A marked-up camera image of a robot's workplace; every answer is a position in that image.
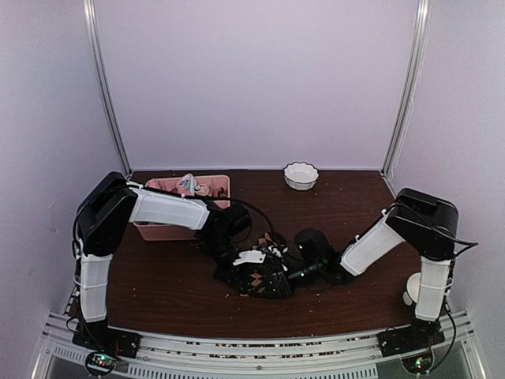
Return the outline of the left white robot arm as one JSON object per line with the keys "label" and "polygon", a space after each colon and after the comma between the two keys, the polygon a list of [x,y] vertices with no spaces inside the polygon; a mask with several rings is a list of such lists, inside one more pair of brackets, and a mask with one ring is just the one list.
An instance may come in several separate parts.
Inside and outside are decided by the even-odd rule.
{"label": "left white robot arm", "polygon": [[246,292],[241,270],[276,259],[264,246],[236,250],[234,237],[252,226],[251,212],[259,209],[230,197],[222,178],[199,180],[188,174],[140,184],[115,171],[107,174],[79,205],[73,221],[76,338],[97,351],[135,339],[132,333],[122,336],[110,329],[107,312],[110,265],[129,225],[138,227],[147,241],[196,239],[215,262],[217,276]]}

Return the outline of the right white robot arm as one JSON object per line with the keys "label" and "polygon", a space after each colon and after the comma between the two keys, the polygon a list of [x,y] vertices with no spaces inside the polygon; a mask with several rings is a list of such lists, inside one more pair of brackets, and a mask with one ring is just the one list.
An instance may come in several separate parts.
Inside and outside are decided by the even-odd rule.
{"label": "right white robot arm", "polygon": [[342,250],[336,250],[321,230],[305,228],[294,238],[300,260],[290,263],[281,238],[266,234],[254,246],[258,260],[248,275],[249,284],[253,294],[269,298],[286,298],[316,278],[345,286],[389,253],[406,247],[417,255],[419,264],[404,288],[413,320],[401,331],[408,346],[418,349],[439,333],[456,259],[477,246],[457,236],[459,218],[454,203],[405,188]]}

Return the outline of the brown argyle patterned sock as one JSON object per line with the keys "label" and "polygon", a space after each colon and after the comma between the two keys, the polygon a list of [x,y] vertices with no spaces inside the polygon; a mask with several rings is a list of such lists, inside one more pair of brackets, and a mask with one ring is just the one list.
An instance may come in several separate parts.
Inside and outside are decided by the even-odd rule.
{"label": "brown argyle patterned sock", "polygon": [[254,298],[284,298],[290,292],[288,271],[283,254],[286,239],[278,232],[265,232],[256,243],[238,254],[233,262],[237,269],[241,295]]}

